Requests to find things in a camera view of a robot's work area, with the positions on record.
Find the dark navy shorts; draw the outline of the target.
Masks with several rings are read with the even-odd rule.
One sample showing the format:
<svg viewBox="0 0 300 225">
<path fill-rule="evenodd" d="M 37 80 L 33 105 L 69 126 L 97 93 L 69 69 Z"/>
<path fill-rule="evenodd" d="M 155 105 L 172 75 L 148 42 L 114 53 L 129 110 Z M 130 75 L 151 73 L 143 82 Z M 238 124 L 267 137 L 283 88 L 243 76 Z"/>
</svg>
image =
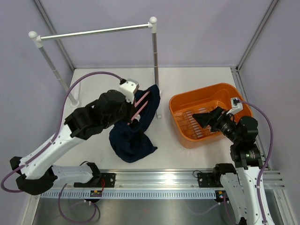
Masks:
<svg viewBox="0 0 300 225">
<path fill-rule="evenodd" d="M 145 94 L 147 96 L 139 105 L 143 105 L 145 102 L 147 105 L 139 113 L 140 119 L 135 119 L 130 125 L 121 120 L 114 125 L 109 133 L 112 149 L 120 159 L 127 163 L 136 162 L 157 149 L 145 131 L 150 126 L 160 103 L 158 86 L 154 84 L 146 90 L 138 90 L 135 94 L 136 100 L 140 100 Z"/>
</svg>

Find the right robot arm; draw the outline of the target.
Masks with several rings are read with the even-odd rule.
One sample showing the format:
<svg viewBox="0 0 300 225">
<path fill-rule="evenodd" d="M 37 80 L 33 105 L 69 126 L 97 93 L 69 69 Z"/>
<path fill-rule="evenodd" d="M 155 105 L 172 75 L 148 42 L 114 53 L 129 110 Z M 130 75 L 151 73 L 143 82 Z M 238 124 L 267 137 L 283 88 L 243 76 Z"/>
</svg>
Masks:
<svg viewBox="0 0 300 225">
<path fill-rule="evenodd" d="M 263 163 L 255 144 L 258 122 L 251 116 L 243 116 L 238 122 L 221 107 L 207 113 L 192 115 L 202 127 L 221 132 L 231 142 L 230 155 L 233 164 L 216 164 L 212 180 L 223 186 L 229 199 L 237 225 L 272 225 L 274 223 L 263 187 Z"/>
</svg>

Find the pink clothes hanger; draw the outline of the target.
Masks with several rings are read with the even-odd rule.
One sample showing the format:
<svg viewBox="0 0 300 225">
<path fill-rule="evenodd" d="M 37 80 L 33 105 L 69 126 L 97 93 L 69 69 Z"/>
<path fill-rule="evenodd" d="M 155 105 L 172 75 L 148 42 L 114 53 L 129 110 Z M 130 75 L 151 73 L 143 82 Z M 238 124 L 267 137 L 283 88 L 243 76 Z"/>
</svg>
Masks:
<svg viewBox="0 0 300 225">
<path fill-rule="evenodd" d="M 134 109 L 137 110 L 135 111 L 134 115 L 131 118 L 131 121 L 128 122 L 127 125 L 130 125 L 134 120 L 140 121 L 141 119 L 140 113 L 148 103 L 148 100 L 145 99 L 149 95 L 149 93 L 150 91 L 146 91 L 146 93 L 143 96 L 141 96 L 141 98 L 135 103 Z"/>
</svg>

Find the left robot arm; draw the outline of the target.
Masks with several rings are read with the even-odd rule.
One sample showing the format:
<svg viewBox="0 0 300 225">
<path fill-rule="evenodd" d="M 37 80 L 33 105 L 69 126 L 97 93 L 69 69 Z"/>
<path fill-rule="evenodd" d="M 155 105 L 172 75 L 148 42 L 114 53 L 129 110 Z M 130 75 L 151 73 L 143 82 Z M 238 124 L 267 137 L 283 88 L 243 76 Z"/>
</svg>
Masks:
<svg viewBox="0 0 300 225">
<path fill-rule="evenodd" d="M 56 166 L 54 163 L 75 146 L 100 134 L 120 120 L 128 122 L 133 116 L 135 91 L 109 90 L 85 107 L 75 109 L 59 123 L 57 133 L 26 157 L 13 157 L 12 169 L 19 177 L 20 192 L 39 195 L 53 186 L 74 183 L 76 187 L 95 187 L 101 172 L 95 163 L 81 166 Z"/>
</svg>

